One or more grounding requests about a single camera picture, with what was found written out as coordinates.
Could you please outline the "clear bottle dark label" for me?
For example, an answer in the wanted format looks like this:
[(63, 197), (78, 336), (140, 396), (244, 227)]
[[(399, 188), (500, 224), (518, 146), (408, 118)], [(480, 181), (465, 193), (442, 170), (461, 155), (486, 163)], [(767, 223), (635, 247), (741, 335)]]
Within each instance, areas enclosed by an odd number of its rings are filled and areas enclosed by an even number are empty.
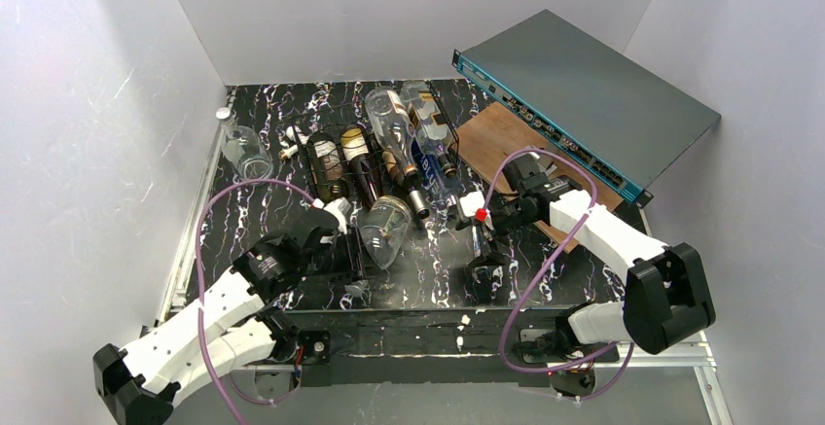
[(355, 213), (354, 281), (346, 286), (349, 294), (360, 297), (369, 286), (368, 279), (376, 267), (388, 270), (395, 262), (402, 242), (412, 224), (408, 205), (393, 195), (380, 196), (371, 207)]

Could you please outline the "clear bottle red label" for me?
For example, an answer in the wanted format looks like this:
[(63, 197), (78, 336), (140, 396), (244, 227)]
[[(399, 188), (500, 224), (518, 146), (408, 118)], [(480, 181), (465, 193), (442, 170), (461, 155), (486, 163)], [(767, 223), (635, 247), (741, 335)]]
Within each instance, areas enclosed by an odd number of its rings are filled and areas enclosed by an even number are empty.
[(272, 177), (274, 163), (259, 134), (238, 123), (229, 107), (216, 111), (220, 127), (220, 150), (242, 181)]

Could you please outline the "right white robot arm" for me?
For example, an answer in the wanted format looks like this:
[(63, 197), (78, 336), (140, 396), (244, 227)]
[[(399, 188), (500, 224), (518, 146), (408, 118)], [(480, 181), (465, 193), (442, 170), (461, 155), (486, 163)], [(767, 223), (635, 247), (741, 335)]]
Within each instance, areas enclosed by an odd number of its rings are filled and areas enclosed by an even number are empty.
[(668, 245), (628, 225), (572, 178), (549, 176), (530, 152), (502, 168), (514, 197), (498, 205), (482, 192), (457, 201), (460, 229), (470, 227), (483, 244), (470, 263), (474, 270), (501, 266), (496, 237), (542, 222), (595, 254), (624, 285), (618, 302), (586, 302), (563, 311), (553, 328), (535, 340), (515, 344), (529, 355), (564, 358), (580, 348), (632, 342), (659, 354), (716, 321), (716, 311), (699, 252), (687, 243)]

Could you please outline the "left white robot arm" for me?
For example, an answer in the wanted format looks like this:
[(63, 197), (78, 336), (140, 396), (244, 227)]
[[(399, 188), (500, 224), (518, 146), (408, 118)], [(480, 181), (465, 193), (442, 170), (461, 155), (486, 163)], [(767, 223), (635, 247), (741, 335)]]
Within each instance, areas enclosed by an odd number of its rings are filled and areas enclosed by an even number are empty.
[(343, 198), (315, 201), (289, 229), (242, 253), (202, 299), (123, 347), (98, 349), (95, 390), (115, 421), (163, 424), (213, 378), (269, 357), (307, 353), (310, 340), (273, 305), (348, 234), (351, 213)]

